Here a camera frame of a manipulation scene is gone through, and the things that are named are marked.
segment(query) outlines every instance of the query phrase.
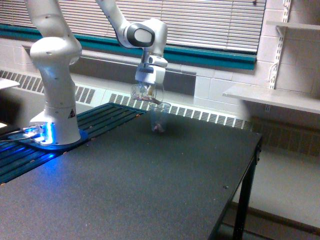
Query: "radiator vent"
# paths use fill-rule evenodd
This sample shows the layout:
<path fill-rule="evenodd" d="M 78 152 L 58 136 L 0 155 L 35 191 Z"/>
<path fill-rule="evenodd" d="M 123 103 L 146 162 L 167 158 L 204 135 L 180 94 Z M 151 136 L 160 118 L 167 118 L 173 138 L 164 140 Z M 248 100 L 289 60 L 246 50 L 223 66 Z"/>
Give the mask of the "radiator vent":
<path fill-rule="evenodd" d="M 18 82 L 20 85 L 19 89 L 44 94 L 44 84 L 42 79 L 37 76 L 30 76 L 21 73 L 0 70 L 0 78 L 13 80 Z M 75 101 L 78 103 L 84 103 L 90 105 L 95 96 L 96 90 L 84 86 L 75 86 Z"/>
<path fill-rule="evenodd" d="M 122 94 L 112 93 L 109 102 L 146 111 L 149 110 L 149 104 L 147 102 L 133 100 L 129 96 Z M 169 113 L 232 128 L 262 133 L 264 145 L 315 157 L 320 155 L 320 133 L 316 131 L 308 131 L 268 121 L 247 121 L 233 115 L 206 111 L 200 108 L 187 107 L 174 103 L 171 104 Z"/>

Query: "clear plastic cup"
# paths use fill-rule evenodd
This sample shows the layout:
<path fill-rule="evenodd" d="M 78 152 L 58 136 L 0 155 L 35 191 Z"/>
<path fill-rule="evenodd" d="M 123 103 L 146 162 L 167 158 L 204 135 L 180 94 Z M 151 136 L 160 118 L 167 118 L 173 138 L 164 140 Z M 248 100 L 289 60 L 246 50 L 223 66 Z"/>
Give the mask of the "clear plastic cup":
<path fill-rule="evenodd" d="M 139 82 L 131 86 L 131 98 L 160 104 L 164 99 L 164 86 L 162 84 L 150 84 Z"/>
<path fill-rule="evenodd" d="M 150 103 L 150 119 L 151 129 L 155 133 L 163 133 L 166 131 L 167 119 L 171 104 L 162 102 L 161 104 Z"/>

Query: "teal window frame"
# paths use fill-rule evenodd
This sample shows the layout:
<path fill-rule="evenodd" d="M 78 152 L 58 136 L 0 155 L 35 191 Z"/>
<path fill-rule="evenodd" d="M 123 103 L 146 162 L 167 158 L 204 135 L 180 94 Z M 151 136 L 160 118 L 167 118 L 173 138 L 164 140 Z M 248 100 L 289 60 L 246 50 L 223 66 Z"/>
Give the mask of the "teal window frame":
<path fill-rule="evenodd" d="M 139 48 L 125 48 L 119 45 L 115 38 L 74 34 L 83 48 L 109 51 L 117 54 L 129 54 L 140 57 L 142 50 Z M 0 37 L 9 37 L 18 40 L 39 40 L 42 38 L 36 28 L 0 24 Z M 185 65 L 201 65 L 204 67 L 224 67 L 234 69 L 254 70 L 257 56 L 206 50 L 182 46 L 167 45 L 164 49 L 164 58 L 168 62 L 178 62 Z"/>

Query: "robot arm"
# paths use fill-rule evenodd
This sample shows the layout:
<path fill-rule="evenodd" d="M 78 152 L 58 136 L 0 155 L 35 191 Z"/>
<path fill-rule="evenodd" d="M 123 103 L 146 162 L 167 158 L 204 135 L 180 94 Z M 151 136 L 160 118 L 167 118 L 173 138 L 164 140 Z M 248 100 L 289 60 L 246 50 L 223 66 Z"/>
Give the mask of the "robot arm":
<path fill-rule="evenodd" d="M 96 0 L 112 24 L 120 44 L 126 48 L 142 48 L 141 63 L 135 80 L 140 82 L 140 100 L 154 99 L 155 85 L 162 85 L 168 62 L 163 58 L 167 42 L 167 25 L 155 18 L 143 22 L 128 22 L 115 0 Z"/>
<path fill-rule="evenodd" d="M 34 140 L 44 146 L 74 143 L 81 136 L 69 65 L 79 59 L 81 45 L 66 23 L 58 0 L 25 0 L 25 4 L 32 23 L 43 36 L 30 50 L 42 76 L 45 98 L 44 111 L 30 121 L 30 125 L 45 129 Z"/>

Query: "window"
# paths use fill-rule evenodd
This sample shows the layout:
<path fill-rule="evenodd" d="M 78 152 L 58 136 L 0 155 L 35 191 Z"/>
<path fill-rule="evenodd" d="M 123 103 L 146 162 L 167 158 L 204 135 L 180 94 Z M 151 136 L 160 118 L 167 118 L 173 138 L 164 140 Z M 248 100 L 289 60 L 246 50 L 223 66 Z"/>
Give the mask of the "window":
<path fill-rule="evenodd" d="M 117 0 L 131 22 L 158 18 L 168 45 L 229 52 L 258 50 L 266 0 Z M 95 0 L 59 0 L 74 33 L 115 37 Z M 34 27 L 23 0 L 0 0 L 0 24 Z"/>

